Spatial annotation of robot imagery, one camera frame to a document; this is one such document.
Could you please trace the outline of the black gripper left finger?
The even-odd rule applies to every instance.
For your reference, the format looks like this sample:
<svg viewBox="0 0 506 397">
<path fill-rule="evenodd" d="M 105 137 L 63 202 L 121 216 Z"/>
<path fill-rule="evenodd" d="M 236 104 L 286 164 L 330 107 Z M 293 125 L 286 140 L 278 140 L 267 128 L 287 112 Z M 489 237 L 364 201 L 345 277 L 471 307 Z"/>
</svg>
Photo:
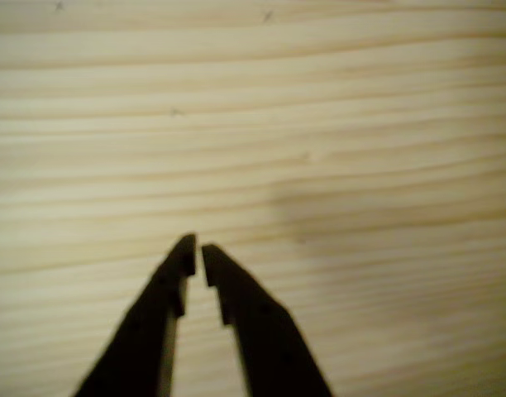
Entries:
<svg viewBox="0 0 506 397">
<path fill-rule="evenodd" d="M 179 318 L 188 277 L 195 274 L 196 237 L 182 236 L 150 277 L 84 378 L 77 396 L 169 396 Z"/>
</svg>

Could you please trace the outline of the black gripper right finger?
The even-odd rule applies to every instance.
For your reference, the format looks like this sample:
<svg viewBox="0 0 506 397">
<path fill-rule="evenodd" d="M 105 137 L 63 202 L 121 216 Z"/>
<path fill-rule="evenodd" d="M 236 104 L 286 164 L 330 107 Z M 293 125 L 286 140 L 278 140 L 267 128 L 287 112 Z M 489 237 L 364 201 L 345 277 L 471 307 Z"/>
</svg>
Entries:
<svg viewBox="0 0 506 397">
<path fill-rule="evenodd" d="M 202 247 L 208 286 L 233 331 L 247 396 L 331 396 L 288 310 L 222 248 Z"/>
</svg>

